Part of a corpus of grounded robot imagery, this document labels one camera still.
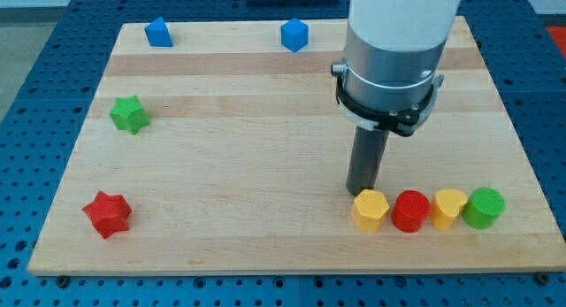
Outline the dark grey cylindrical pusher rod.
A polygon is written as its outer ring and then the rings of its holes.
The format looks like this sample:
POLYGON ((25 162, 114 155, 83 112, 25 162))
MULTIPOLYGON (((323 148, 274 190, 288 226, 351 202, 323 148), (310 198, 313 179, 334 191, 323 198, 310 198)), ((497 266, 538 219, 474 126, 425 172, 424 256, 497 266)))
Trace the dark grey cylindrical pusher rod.
POLYGON ((374 188, 388 136, 388 131, 356 128, 346 180, 350 194, 374 188))

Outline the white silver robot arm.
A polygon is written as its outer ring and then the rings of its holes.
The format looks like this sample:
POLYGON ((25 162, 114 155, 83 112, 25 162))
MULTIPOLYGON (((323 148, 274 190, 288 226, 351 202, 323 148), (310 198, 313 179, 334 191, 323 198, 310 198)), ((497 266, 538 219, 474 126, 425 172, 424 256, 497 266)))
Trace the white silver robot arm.
POLYGON ((374 187, 390 134, 411 136, 432 113, 460 2, 350 0, 343 58, 331 66, 340 111, 356 124, 350 194, 374 187))

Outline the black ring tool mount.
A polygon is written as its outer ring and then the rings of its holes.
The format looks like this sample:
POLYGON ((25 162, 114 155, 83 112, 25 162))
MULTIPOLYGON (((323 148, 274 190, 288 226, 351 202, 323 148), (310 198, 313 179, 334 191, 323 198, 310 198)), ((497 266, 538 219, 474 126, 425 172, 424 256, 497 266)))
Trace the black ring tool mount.
POLYGON ((342 114, 358 127, 367 131, 391 131, 402 137, 412 136, 430 117, 444 75, 432 80, 424 99, 403 111, 376 111, 357 103, 343 88, 343 78, 336 81, 335 97, 342 114))

